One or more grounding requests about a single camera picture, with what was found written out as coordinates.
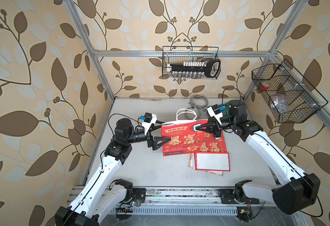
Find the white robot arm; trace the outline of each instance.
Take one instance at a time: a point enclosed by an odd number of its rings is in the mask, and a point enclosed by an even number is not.
[[[294,164],[269,139],[263,129],[247,119],[245,104],[240,101],[229,102],[230,118],[222,116],[217,105],[208,108],[210,118],[206,124],[196,129],[212,133],[215,138],[222,130],[232,129],[237,135],[253,147],[269,165],[279,180],[280,185],[261,184],[244,180],[235,185],[234,200],[245,203],[249,198],[275,203],[286,214],[292,214],[315,203],[320,180],[314,174],[306,174]],[[104,217],[119,203],[133,205],[132,183],[123,179],[116,181],[110,193],[102,197],[113,175],[120,169],[130,154],[131,143],[147,141],[148,147],[158,149],[170,138],[152,137],[151,132],[161,128],[155,123],[156,115],[146,113],[141,117],[144,122],[141,129],[134,130],[131,121],[121,119],[117,122],[115,134],[103,151],[97,172],[92,176],[82,192],[71,202],[68,208],[60,207],[55,214],[57,226],[98,226]]]

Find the black wire basket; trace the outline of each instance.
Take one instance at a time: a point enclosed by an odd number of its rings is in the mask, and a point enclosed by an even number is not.
[[[291,64],[284,61],[252,70],[252,80],[278,123],[303,123],[328,101],[292,66],[302,76],[298,82],[289,72]]]
[[[163,46],[162,76],[175,79],[217,79],[218,47]]]

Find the workbench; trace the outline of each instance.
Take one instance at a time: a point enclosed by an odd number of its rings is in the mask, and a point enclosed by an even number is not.
[[[208,106],[214,104],[221,104],[221,99],[209,99]],[[187,107],[189,107],[189,99],[116,99],[111,115],[120,113],[137,120],[139,116],[148,112],[156,114],[158,120],[167,122],[175,120],[178,109]],[[112,129],[121,118],[124,117],[121,115],[111,117],[109,124]],[[200,119],[207,118],[207,113],[202,112]],[[181,114],[179,119],[186,118]],[[152,135],[161,136],[160,129],[152,132]],[[107,124],[88,178],[97,170],[100,164],[99,155],[111,138],[112,132]],[[275,184],[268,165],[252,147],[234,133],[224,133],[224,139],[230,156],[231,171],[224,172],[223,177],[189,168],[190,154],[163,156],[162,148],[154,151],[147,147],[146,142],[140,142],[132,144],[129,157],[113,180],[122,178],[131,181],[137,187],[234,187],[235,183],[245,179]]]

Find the paper bag handle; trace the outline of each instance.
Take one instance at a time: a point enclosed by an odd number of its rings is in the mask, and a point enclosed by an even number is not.
[[[192,119],[192,121],[195,121],[195,119],[197,117],[196,112],[194,112],[193,110],[190,110],[190,109],[187,109],[187,108],[181,108],[176,112],[176,120],[178,120],[178,116],[182,113],[192,113],[192,114],[194,114],[195,117]]]

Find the floral wallpaper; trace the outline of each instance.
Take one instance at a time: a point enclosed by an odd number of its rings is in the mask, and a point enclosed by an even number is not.
[[[304,74],[309,83],[299,78],[306,86],[312,90],[312,84],[325,96],[329,101],[325,108],[330,111],[330,1],[308,2],[278,54],[290,62],[290,68],[294,66]],[[317,115],[302,124],[276,123],[259,90],[247,104],[253,119],[272,141],[307,173],[315,173],[321,179],[318,196],[324,214],[310,217],[309,221],[316,226],[330,226],[330,130]],[[305,212],[319,215],[321,210],[316,202]]]
[[[260,66],[257,57],[220,58],[218,79],[181,79],[162,75],[161,60],[145,57],[103,57],[101,64],[117,97],[169,98],[206,97],[239,98],[251,83],[251,71]]]
[[[153,50],[155,46],[270,48],[292,0],[75,0],[99,50]]]
[[[0,225],[54,225],[109,105],[60,1],[0,0]]]

